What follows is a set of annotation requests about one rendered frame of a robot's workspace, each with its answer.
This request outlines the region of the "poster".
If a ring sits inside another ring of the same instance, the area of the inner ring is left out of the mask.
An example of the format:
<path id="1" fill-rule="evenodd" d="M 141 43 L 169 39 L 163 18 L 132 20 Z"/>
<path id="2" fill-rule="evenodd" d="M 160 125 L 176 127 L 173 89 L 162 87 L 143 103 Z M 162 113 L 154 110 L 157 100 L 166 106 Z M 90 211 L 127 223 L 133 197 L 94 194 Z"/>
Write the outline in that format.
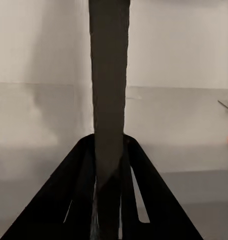
<path id="1" fill-rule="evenodd" d="M 130 0 L 88 0 L 98 240 L 118 240 Z"/>

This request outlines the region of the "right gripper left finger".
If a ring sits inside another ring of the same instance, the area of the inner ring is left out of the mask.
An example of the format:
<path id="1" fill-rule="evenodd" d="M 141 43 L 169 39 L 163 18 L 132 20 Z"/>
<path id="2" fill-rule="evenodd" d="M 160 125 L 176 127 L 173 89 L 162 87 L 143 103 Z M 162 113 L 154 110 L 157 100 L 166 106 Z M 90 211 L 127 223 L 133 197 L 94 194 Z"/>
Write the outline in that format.
<path id="1" fill-rule="evenodd" d="M 0 240 L 90 240 L 94 134 L 82 138 Z"/>

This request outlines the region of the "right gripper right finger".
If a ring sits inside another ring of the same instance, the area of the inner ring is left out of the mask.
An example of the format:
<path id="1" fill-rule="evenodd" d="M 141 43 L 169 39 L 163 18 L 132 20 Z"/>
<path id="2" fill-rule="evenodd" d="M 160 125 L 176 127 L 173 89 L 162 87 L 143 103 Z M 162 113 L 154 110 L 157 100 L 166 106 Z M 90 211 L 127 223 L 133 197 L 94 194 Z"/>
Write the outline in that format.
<path id="1" fill-rule="evenodd" d="M 150 223 L 139 221 L 133 169 Z M 139 143 L 123 136 L 121 158 L 123 240 L 203 240 Z"/>

